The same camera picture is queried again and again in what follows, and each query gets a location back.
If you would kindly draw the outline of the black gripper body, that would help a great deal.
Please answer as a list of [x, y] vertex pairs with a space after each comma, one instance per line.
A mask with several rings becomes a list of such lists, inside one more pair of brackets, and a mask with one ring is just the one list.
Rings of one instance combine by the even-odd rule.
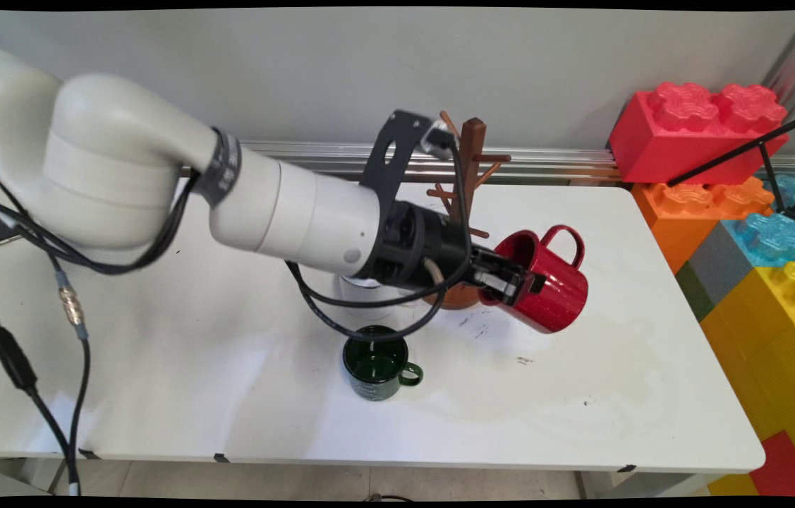
[[358, 276], [408, 291], [423, 291], [435, 286], [424, 267], [424, 260], [429, 258], [445, 279], [465, 265], [459, 281], [472, 282], [475, 270], [494, 267], [494, 251], [472, 244], [468, 252], [466, 244], [461, 223], [406, 200], [395, 200]]

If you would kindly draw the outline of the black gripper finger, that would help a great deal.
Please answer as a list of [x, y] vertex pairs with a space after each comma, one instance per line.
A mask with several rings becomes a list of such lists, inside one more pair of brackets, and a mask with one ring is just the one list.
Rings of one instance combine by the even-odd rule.
[[479, 300], [486, 306], [515, 306], [529, 294], [539, 294], [545, 286], [546, 276], [526, 269], [500, 269], [496, 272], [478, 270], [475, 283]]
[[526, 273], [526, 264], [500, 256], [484, 247], [471, 248], [471, 269], [482, 273]]

